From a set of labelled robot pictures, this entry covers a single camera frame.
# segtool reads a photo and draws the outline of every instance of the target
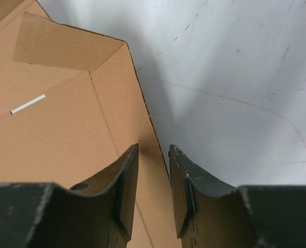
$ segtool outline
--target worn black paint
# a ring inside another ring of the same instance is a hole
[[[183,248],[306,247],[306,186],[234,188],[174,145],[170,171]],[[193,199],[190,208],[188,195]]]
[[[0,186],[0,247],[125,248],[132,233],[138,152],[138,145],[131,146],[71,190],[54,183]]]

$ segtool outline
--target cardboard box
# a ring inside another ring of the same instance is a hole
[[[0,0],[0,182],[69,188],[137,142],[128,247],[181,247],[169,178],[127,44],[56,24],[34,0]]]

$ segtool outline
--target white floor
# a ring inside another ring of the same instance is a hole
[[[163,153],[233,184],[306,183],[306,0],[40,0],[127,40]]]

